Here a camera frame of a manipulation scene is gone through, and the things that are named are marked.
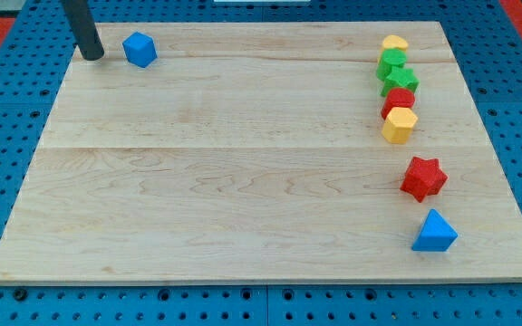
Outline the black cylindrical robot arm stick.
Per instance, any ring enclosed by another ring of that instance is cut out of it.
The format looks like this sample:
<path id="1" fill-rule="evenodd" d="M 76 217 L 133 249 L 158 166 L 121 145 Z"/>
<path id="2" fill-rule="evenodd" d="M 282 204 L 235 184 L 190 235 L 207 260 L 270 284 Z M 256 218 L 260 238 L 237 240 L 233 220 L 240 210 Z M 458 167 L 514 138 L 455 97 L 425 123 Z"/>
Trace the black cylindrical robot arm stick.
<path id="1" fill-rule="evenodd" d="M 104 49 L 87 0 L 61 0 L 68 23 L 82 58 L 96 61 L 104 56 Z"/>

